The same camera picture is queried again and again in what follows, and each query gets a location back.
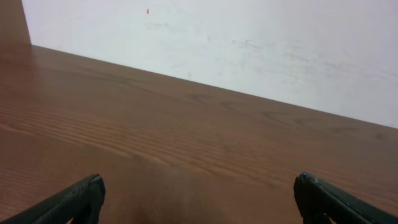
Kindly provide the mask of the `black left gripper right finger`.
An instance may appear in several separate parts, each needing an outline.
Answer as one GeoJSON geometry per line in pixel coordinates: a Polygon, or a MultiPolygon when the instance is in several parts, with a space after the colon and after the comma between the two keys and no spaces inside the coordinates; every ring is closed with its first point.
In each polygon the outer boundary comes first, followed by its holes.
{"type": "Polygon", "coordinates": [[[308,172],[294,182],[294,198],[303,224],[395,224],[386,213],[308,172]]]}

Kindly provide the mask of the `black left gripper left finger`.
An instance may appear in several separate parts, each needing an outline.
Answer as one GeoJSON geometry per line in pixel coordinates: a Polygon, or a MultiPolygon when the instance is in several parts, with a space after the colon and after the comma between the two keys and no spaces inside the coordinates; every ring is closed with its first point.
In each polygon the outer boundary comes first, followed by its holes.
{"type": "Polygon", "coordinates": [[[98,224],[105,194],[102,176],[89,175],[1,224],[98,224]]]}

